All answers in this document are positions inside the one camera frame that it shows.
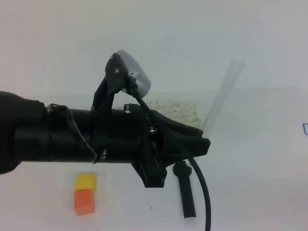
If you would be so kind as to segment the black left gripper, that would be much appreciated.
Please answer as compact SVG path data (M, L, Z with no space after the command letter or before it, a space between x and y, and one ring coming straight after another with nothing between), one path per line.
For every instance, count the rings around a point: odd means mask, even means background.
M167 170L156 163L147 117L141 107L134 104L129 112L112 108L114 94L108 92L107 81L97 88L91 107L90 144L97 154L96 162L129 163L140 176L146 188L162 188ZM194 128L152 110L154 116L175 137L192 157L207 154L211 141L203 137L202 130ZM156 157L163 166L183 160L166 134L159 128L153 135Z

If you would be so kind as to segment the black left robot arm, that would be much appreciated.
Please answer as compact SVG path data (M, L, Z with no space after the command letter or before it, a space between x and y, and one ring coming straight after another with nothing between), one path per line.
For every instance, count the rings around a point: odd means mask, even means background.
M103 81L90 110L0 94L0 171L21 162L131 164L147 188L162 188L167 167L206 155L210 140L200 129L137 104L112 107L119 87Z

